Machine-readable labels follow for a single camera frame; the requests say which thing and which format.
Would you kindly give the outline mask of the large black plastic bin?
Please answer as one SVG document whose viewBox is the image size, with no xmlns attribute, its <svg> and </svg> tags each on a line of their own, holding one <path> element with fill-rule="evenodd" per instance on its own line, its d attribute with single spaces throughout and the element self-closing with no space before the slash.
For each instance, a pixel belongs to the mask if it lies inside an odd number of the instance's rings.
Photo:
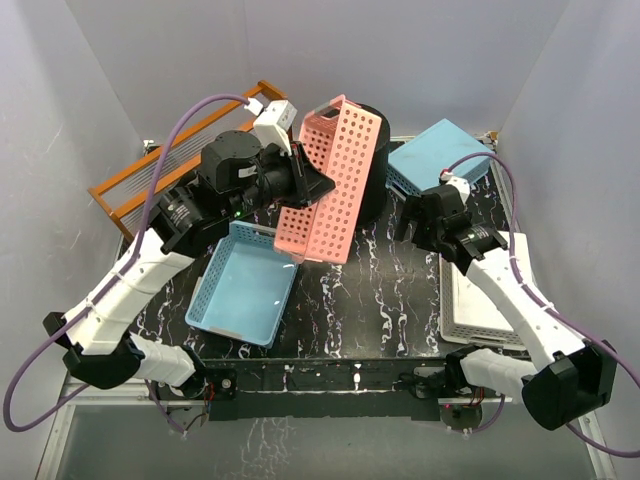
<svg viewBox="0 0 640 480">
<path fill-rule="evenodd" d="M 359 106 L 381 119 L 367 184 L 356 220 L 357 228 L 366 228 L 380 218 L 386 205 L 386 175 L 391 129 L 389 121 L 379 110 L 365 103 L 360 103 Z"/>
</svg>

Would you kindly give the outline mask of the white perforated plastic basket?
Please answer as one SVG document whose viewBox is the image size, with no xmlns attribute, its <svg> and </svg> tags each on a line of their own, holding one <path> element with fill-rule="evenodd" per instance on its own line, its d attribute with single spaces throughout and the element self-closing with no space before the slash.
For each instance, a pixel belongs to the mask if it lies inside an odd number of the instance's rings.
<svg viewBox="0 0 640 480">
<path fill-rule="evenodd" d="M 477 344 L 511 351 L 524 344 L 494 303 L 442 257 L 439 260 L 439 332 L 457 344 Z"/>
</svg>

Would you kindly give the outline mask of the blue plastic basket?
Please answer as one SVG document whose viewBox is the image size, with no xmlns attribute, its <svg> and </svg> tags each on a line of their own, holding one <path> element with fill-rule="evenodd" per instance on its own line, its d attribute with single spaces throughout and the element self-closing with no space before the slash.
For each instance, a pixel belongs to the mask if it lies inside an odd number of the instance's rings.
<svg viewBox="0 0 640 480">
<path fill-rule="evenodd" d="M 484 143 L 447 119 L 389 154 L 386 187 L 404 198 L 439 184 L 442 170 L 473 153 L 492 153 Z"/>
</svg>

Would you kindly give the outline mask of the blue tray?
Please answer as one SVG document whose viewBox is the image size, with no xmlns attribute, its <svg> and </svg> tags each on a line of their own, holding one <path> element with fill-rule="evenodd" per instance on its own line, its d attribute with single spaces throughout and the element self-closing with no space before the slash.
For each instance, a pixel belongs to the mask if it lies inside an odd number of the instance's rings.
<svg viewBox="0 0 640 480">
<path fill-rule="evenodd" d="M 234 221 L 194 291 L 185 321 L 251 345 L 273 345 L 298 265 L 274 250 L 276 230 Z"/>
</svg>

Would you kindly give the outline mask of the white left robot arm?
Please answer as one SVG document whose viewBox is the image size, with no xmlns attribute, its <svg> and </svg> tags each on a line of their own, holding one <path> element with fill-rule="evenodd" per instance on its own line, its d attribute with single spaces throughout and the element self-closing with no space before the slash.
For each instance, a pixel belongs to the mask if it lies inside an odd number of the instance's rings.
<svg viewBox="0 0 640 480">
<path fill-rule="evenodd" d="M 153 201 L 148 225 L 87 298 L 45 317 L 70 376 L 102 390 L 137 378 L 186 399 L 201 396 L 207 371 L 193 349 L 149 341 L 130 325 L 166 283 L 228 235 L 232 221 L 272 204 L 304 209 L 334 187 L 299 141 L 283 150 L 248 132 L 218 135 L 202 149 L 200 166 Z"/>
</svg>

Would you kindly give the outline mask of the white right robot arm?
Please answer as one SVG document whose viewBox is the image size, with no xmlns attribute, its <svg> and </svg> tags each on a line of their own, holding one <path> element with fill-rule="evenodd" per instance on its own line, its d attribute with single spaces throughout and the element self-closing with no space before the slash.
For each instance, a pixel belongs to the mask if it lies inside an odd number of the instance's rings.
<svg viewBox="0 0 640 480">
<path fill-rule="evenodd" d="M 536 304 L 512 269 L 510 242 L 496 229 L 477 224 L 466 207 L 470 188 L 453 178 L 408 196 L 395 237 L 414 229 L 411 241 L 454 265 L 493 303 L 529 354 L 526 361 L 470 346 L 446 358 L 445 383 L 466 397 L 479 387 L 523 404 L 543 428 L 553 431 L 607 405 L 616 362 L 611 352 L 556 321 Z"/>
</svg>

